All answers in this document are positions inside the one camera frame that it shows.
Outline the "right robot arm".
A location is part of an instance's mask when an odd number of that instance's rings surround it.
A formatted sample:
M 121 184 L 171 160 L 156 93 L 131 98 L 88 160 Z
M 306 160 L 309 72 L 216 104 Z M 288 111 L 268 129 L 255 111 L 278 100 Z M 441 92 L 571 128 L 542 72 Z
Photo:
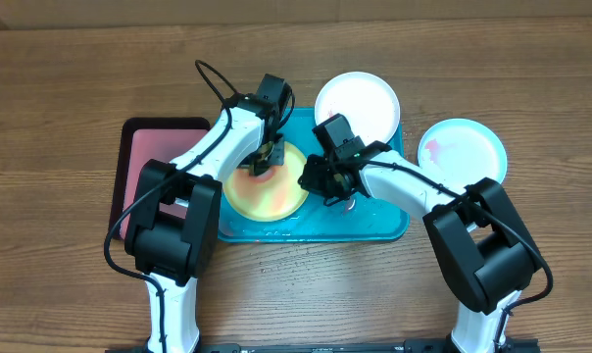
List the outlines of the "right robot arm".
M 321 155 L 307 159 L 300 186 L 327 206 L 355 193 L 393 204 L 425 226 L 440 271 L 460 302 L 444 339 L 406 340 L 405 352 L 537 352 L 536 340 L 505 335 L 514 308 L 547 263 L 501 184 L 484 178 L 458 191 L 388 144 L 364 144 L 335 115 L 313 133 Z

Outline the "black tray with red mat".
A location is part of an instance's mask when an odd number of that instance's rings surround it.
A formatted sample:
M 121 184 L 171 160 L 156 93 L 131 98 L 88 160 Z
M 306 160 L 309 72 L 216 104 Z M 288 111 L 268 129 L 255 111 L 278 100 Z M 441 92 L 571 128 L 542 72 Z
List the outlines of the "black tray with red mat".
M 149 160 L 170 162 L 191 149 L 210 128 L 200 117 L 127 120 L 121 134 L 108 229 L 133 202 L 140 171 Z

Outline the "light blue plate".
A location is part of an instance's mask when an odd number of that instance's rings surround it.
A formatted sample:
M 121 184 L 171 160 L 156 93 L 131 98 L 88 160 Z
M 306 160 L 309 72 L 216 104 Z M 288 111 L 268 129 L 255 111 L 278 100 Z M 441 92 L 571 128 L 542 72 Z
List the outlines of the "light blue plate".
M 469 119 L 448 119 L 430 127 L 417 151 L 419 166 L 461 186 L 485 177 L 502 183 L 508 171 L 506 148 L 487 126 Z

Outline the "white plate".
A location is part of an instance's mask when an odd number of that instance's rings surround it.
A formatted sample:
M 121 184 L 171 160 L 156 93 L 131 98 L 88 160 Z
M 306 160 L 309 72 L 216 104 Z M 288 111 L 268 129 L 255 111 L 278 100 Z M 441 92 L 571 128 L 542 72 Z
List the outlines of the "white plate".
M 321 89 L 314 108 L 316 125 L 341 114 L 365 144 L 389 142 L 400 125 L 401 112 L 393 88 L 382 78 L 365 72 L 332 78 Z

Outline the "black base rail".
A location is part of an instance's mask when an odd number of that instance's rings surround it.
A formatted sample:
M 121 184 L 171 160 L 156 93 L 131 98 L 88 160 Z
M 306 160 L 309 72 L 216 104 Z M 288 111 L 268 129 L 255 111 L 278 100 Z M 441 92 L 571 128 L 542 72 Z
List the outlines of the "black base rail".
M 106 353 L 146 353 L 147 347 L 107 349 Z M 193 351 L 202 353 L 444 353 L 458 352 L 447 338 L 407 339 L 396 343 L 357 343 L 357 344 L 318 344 L 318 345 L 268 345 L 240 346 L 235 343 L 200 345 Z M 506 343 L 498 352 L 540 353 L 537 339 L 506 338 Z

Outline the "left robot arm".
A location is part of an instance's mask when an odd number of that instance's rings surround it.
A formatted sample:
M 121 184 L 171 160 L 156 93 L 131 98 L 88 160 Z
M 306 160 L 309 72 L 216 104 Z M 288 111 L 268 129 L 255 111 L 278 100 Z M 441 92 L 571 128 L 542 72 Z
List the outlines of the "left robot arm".
M 221 100 L 214 127 L 172 161 L 149 160 L 140 170 L 124 250 L 134 277 L 150 293 L 147 352 L 193 352 L 197 279 L 218 239 L 222 185 L 238 169 L 257 177 L 283 163 L 283 114 L 293 97 L 288 83 L 265 75 L 254 93 Z

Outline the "yellow-green plate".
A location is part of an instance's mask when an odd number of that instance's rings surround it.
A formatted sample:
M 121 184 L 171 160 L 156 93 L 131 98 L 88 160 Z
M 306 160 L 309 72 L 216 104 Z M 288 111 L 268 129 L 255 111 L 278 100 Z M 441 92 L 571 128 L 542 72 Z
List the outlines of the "yellow-green plate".
M 273 222 L 297 211 L 309 192 L 299 184 L 306 164 L 305 155 L 293 144 L 284 144 L 284 160 L 260 176 L 235 170 L 223 186 L 230 206 L 241 216 L 256 222 Z

